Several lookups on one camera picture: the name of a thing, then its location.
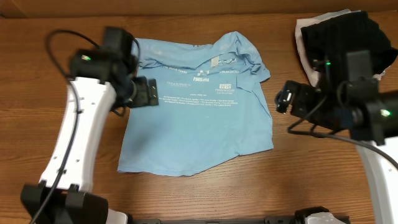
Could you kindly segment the light blue t-shirt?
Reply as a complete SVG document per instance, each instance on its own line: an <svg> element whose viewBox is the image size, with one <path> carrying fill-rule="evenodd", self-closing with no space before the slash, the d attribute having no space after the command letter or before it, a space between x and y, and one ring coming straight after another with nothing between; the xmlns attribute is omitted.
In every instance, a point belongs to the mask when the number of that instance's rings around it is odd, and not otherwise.
<svg viewBox="0 0 398 224"><path fill-rule="evenodd" d="M192 176L274 147L261 87L270 72L245 36L139 45L139 74L156 81L159 103L130 111L118 171Z"/></svg>

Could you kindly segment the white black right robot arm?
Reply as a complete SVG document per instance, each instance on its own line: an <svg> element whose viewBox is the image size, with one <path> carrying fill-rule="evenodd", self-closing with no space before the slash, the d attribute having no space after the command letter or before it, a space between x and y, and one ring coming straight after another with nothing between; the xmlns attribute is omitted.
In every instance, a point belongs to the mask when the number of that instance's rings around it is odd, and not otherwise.
<svg viewBox="0 0 398 224"><path fill-rule="evenodd" d="M286 81L279 113L299 118L290 134L349 142L363 162L377 223L397 223L397 92L380 93L369 51L315 63L316 86Z"/></svg>

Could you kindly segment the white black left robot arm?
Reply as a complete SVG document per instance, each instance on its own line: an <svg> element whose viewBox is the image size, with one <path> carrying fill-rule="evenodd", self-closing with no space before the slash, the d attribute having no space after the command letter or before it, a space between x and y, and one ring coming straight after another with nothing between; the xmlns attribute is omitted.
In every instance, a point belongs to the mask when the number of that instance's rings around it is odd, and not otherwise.
<svg viewBox="0 0 398 224"><path fill-rule="evenodd" d="M140 55L131 33L107 27L102 44L76 51L62 70L68 96L57 143L39 182L25 184L20 197L32 223L132 223L92 188L108 115L159 103L156 81L137 74Z"/></svg>

